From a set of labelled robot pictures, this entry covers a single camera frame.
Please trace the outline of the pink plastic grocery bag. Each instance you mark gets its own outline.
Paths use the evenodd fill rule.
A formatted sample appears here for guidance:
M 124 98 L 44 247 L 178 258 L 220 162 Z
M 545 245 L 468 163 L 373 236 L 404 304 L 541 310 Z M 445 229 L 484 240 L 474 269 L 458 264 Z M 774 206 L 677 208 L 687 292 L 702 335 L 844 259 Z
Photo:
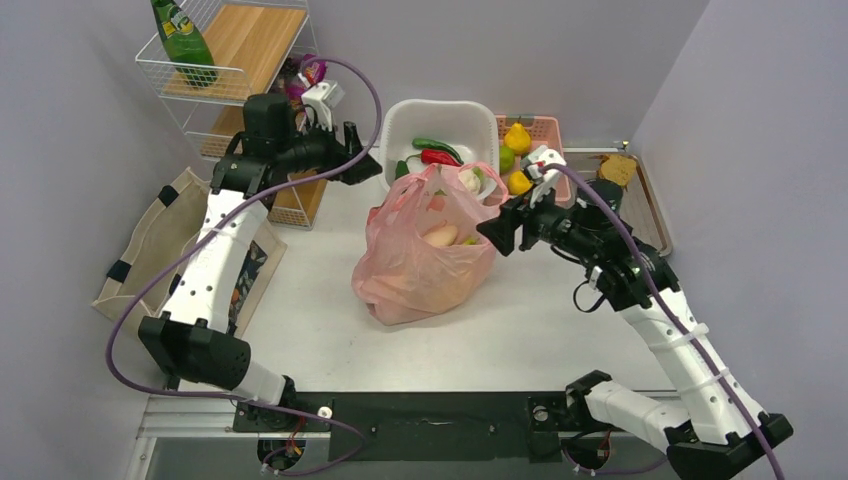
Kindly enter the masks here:
M 483 186 L 469 193 L 458 173 L 478 167 Z M 431 165 L 395 180 L 366 222 L 366 251 L 354 267 L 351 286 L 369 313 L 386 326 L 443 314 L 464 303 L 488 277 L 497 250 L 476 231 L 495 217 L 507 188 L 488 164 Z M 437 248 L 422 236 L 445 224 L 476 245 Z

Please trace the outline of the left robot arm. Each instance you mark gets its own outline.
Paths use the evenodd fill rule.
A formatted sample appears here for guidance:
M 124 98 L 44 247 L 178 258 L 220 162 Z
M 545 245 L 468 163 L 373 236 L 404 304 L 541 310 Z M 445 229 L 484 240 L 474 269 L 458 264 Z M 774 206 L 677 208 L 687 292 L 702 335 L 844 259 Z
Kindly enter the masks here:
M 315 172 L 347 185 L 381 173 L 354 123 L 336 138 L 332 110 L 338 94 L 311 89 L 301 101 L 312 114 L 299 131 L 283 94 L 255 94 L 242 108 L 242 131 L 215 165 L 198 241 L 171 297 L 156 317 L 145 317 L 138 336 L 157 365 L 181 380 L 215 386 L 259 401 L 259 416 L 272 429 L 292 426 L 298 402 L 293 381 L 254 360 L 249 344 L 229 334 L 231 297 L 259 228 L 279 186 L 291 175 Z

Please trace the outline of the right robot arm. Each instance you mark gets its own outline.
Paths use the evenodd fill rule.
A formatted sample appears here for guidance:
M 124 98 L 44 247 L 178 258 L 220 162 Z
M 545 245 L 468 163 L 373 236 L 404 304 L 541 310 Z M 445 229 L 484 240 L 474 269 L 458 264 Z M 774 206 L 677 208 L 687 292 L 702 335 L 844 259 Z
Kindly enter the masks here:
M 592 181 L 564 208 L 540 187 L 516 196 L 477 229 L 503 255 L 545 242 L 581 266 L 597 290 L 645 342 L 680 402 L 670 405 L 592 371 L 568 385 L 565 413 L 577 428 L 609 425 L 661 451 L 682 479 L 730 479 L 793 435 L 738 383 L 692 314 L 678 278 L 657 251 L 619 218 L 621 189 Z

